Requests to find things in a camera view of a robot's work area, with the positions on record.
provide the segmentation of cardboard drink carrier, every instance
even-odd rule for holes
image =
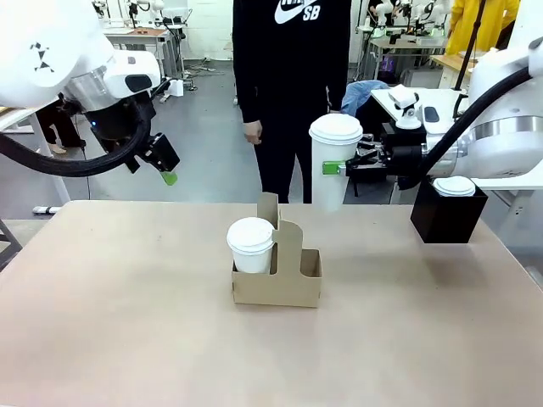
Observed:
[[[319,251],[302,248],[304,234],[295,223],[281,219],[277,195],[262,193],[257,217],[275,228],[270,274],[241,273],[234,264],[234,303],[316,308],[322,282]]]

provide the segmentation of white swoosh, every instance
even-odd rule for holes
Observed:
[[[284,24],[300,14],[304,10],[304,8],[306,8],[307,6],[311,6],[313,3],[318,1],[319,0],[305,0],[304,4],[285,11],[281,8],[281,0],[279,0],[277,10],[275,10],[275,21],[278,24]]]

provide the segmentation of black pants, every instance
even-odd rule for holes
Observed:
[[[325,103],[314,108],[261,109],[262,144],[255,146],[262,192],[288,203],[290,182],[297,157],[302,170],[304,204],[311,203],[311,123],[327,113]]]
[[[59,111],[60,106],[62,106],[62,102],[57,101],[36,112],[43,135],[48,143],[55,144],[57,136],[51,128],[51,125],[54,125],[59,134],[60,142],[64,147],[80,147],[81,139],[77,134],[74,124],[65,112]]]

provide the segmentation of white cup lid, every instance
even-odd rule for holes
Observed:
[[[442,197],[472,197],[475,194],[475,184],[465,176],[438,178],[434,188]]]
[[[258,254],[273,246],[274,229],[265,219],[240,219],[228,229],[227,242],[239,253]]]
[[[314,140],[333,146],[345,146],[362,139],[362,126],[348,114],[331,113],[315,120],[309,134]]]

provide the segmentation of yellow hoodie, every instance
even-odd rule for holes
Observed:
[[[479,0],[456,0],[452,6],[452,35],[446,50],[448,55],[467,50],[479,3]],[[501,30],[517,18],[519,4],[520,0],[487,0],[473,50],[488,51],[495,47]]]

